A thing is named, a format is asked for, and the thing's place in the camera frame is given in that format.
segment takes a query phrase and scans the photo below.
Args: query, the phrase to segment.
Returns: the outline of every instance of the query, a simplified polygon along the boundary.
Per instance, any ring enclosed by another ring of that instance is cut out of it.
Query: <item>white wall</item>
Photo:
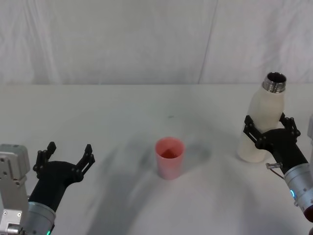
[[[1,0],[0,84],[313,82],[311,0]]]

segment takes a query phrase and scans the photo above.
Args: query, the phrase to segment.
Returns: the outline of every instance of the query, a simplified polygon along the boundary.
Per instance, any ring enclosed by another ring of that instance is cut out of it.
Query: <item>cable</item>
[[[278,174],[276,171],[274,171],[273,169],[269,169],[271,172],[273,172],[275,175],[279,176],[280,178],[284,179],[283,176],[281,176],[280,174]]]

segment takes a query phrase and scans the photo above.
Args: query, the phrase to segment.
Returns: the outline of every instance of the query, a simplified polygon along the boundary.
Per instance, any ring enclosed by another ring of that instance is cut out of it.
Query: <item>white table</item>
[[[72,163],[91,143],[96,163],[65,192],[55,235],[306,235],[312,224],[285,182],[235,156],[258,87],[0,87],[0,142],[24,144],[31,166],[50,141],[51,160]],[[285,113],[307,157],[312,101],[313,85],[288,85]],[[184,174],[171,182],[155,172],[153,146],[164,136],[187,148]],[[30,193],[37,179],[27,176]]]

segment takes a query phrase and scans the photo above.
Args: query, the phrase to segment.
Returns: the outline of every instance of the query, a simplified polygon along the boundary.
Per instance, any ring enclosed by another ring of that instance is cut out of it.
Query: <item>metal bottle cap rim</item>
[[[262,87],[268,92],[281,93],[286,88],[286,77],[279,72],[270,72],[264,82]]]

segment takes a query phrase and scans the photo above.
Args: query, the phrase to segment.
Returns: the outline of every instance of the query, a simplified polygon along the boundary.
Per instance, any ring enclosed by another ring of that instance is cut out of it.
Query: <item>water bottle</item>
[[[247,115],[251,116],[261,133],[277,127],[284,111],[285,87],[286,77],[278,72],[270,72],[254,94]],[[242,133],[237,154],[247,162],[259,163],[264,160],[267,151],[257,149],[254,142]]]

